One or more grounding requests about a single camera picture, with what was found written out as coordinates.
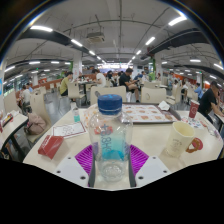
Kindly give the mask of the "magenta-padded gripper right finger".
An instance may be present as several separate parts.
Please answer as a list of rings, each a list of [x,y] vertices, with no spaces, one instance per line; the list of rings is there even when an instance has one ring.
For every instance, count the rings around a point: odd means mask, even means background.
[[[129,181],[131,187],[143,187],[170,174],[157,156],[148,156],[138,147],[130,146]]]

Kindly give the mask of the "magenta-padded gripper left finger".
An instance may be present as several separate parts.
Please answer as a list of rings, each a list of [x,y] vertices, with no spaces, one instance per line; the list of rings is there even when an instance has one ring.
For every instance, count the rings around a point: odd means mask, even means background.
[[[77,155],[65,157],[54,174],[82,187],[93,187],[95,183],[95,161],[89,145]]]

